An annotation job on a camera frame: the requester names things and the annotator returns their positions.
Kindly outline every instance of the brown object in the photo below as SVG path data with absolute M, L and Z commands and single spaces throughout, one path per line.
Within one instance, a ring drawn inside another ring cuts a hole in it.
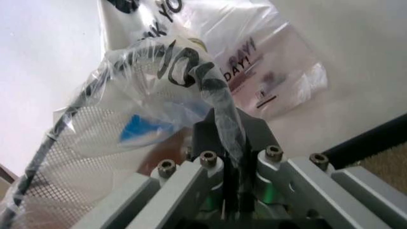
M 364 167 L 398 191 L 407 194 L 407 143 L 387 149 L 352 166 Z
M 267 146 L 265 149 L 265 154 L 274 162 L 279 162 L 283 158 L 283 151 L 278 146 Z
M 185 160 L 185 153 L 181 152 L 181 148 L 185 138 L 190 135 L 191 130 L 184 128 L 159 143 L 144 159 L 137 172 L 149 176 L 158 163 L 164 159 L 171 159 L 178 165 L 182 164 Z
M 326 171 L 329 165 L 329 159 L 323 154 L 311 154 L 309 160 L 318 166 L 322 171 Z
M 214 151 L 203 151 L 201 155 L 199 155 L 199 160 L 201 165 L 206 168 L 212 168 L 216 165 L 216 161 L 218 159 L 218 155 Z

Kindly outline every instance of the white floor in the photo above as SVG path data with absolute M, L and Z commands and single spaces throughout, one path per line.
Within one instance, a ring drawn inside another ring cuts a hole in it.
M 329 90 L 269 124 L 290 156 L 321 152 L 407 111 L 407 2 L 273 0 L 327 69 Z M 0 163 L 22 175 L 52 112 L 98 66 L 97 1 L 0 8 Z

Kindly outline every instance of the bolt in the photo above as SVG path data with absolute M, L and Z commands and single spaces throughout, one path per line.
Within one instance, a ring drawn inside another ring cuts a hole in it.
M 203 151 L 199 155 L 201 165 L 205 168 L 212 168 L 216 165 L 218 155 L 214 151 Z
M 273 162 L 279 162 L 283 158 L 283 151 L 279 146 L 268 146 L 265 154 Z
M 329 159 L 323 154 L 311 154 L 309 159 L 321 170 L 326 171 L 329 165 Z
M 170 176 L 177 170 L 173 160 L 165 159 L 158 163 L 158 174 L 163 178 L 170 178 Z

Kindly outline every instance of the plastic wrap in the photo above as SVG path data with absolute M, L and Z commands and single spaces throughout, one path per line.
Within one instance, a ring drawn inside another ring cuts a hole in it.
M 171 34 L 199 39 L 253 116 L 269 119 L 327 87 L 323 65 L 269 0 L 99 1 L 103 49 Z
M 132 173 L 148 174 L 156 164 L 147 157 L 179 154 L 211 107 L 237 166 L 244 131 L 201 46 L 166 36 L 108 52 L 0 204 L 2 228 L 72 226 Z

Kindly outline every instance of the clear plastic bag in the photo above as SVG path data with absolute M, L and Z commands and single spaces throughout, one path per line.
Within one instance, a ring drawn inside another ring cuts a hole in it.
M 269 0 L 121 2 L 100 0 L 104 49 L 171 34 L 196 38 L 236 106 L 253 116 L 269 119 L 327 88 L 323 65 Z
M 156 164 L 148 157 L 181 161 L 188 128 L 212 107 L 237 166 L 244 131 L 219 68 L 199 45 L 166 36 L 108 52 L 0 204 L 0 225 L 72 226 L 132 173 L 149 174 Z

